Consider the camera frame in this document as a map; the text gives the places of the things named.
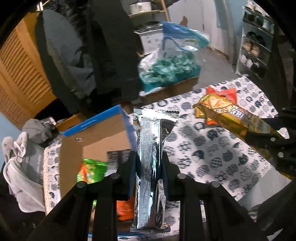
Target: patterned tablecloth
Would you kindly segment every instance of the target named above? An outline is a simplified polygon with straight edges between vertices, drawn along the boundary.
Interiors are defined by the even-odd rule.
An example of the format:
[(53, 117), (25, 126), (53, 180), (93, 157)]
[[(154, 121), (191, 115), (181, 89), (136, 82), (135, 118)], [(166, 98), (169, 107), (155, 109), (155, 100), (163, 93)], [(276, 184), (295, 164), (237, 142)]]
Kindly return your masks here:
[[(236, 88), (238, 105), (261, 118), (272, 118), (278, 113), (266, 95), (247, 77), (224, 81), (211, 87), (217, 91)], [(145, 107), (180, 112), (179, 121), (164, 144), (170, 162), (177, 164), (182, 173), (198, 182), (207, 183), (214, 180), (220, 182), (236, 200), (239, 200), (264, 176), (271, 165), (226, 129), (216, 125), (208, 126), (205, 124), (205, 119), (195, 117), (192, 105), (204, 94), (206, 89), (202, 88)], [(133, 114), (129, 115), (129, 119), (133, 124)], [(289, 138), (285, 128), (279, 132), (285, 138)], [(52, 155), (56, 158), (57, 153), (52, 152)], [(58, 202), (56, 197), (59, 197), (59, 190), (55, 190), (58, 183), (54, 182), (58, 168), (52, 168), (58, 164), (55, 158), (53, 162), (44, 162), (46, 165), (44, 170), (50, 172), (50, 175), (44, 175), (45, 201), (49, 210)], [(119, 237), (118, 240), (148, 239), (177, 234), (179, 212), (179, 202), (167, 202), (165, 221), (171, 225), (170, 233)]]

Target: wooden cabinet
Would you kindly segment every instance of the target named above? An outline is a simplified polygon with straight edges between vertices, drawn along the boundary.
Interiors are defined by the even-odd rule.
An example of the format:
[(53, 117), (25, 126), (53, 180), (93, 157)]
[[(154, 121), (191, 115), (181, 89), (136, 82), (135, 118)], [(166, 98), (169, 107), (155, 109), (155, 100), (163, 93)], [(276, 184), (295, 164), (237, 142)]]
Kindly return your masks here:
[(56, 99), (25, 19), (0, 49), (0, 111), (19, 129)]

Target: gray floor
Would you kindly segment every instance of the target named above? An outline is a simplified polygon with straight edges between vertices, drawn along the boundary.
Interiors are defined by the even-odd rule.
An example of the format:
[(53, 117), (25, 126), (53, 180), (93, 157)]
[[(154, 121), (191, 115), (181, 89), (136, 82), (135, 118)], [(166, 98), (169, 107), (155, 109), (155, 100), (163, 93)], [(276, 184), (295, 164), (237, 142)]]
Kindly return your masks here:
[(203, 88), (238, 77), (234, 73), (231, 64), (218, 52), (205, 48), (201, 50), (201, 53), (206, 61), (202, 66), (199, 82), (194, 86), (194, 89)]

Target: red plastic wrapper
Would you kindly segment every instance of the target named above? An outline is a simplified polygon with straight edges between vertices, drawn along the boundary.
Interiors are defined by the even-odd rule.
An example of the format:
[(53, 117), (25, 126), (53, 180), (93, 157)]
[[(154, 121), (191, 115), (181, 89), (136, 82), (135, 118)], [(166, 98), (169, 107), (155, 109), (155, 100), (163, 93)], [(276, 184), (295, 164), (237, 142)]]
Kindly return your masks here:
[[(222, 90), (220, 92), (216, 91), (212, 87), (207, 87), (207, 94), (216, 94), (220, 97), (225, 97), (227, 100), (231, 101), (234, 104), (237, 104), (237, 94), (236, 94), (236, 89), (235, 88), (230, 88), (227, 90)], [(207, 125), (217, 125), (215, 121), (213, 121), (210, 118), (206, 119), (206, 124)]]

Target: silver foil package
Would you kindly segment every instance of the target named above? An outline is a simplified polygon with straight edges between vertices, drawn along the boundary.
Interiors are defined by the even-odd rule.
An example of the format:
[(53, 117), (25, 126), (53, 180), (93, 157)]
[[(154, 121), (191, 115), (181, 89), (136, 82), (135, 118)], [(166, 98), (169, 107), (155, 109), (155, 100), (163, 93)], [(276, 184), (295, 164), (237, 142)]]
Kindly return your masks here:
[(161, 173), (165, 138), (179, 118), (177, 111), (134, 108), (137, 134), (136, 194), (131, 232), (169, 232), (164, 222), (165, 194)]

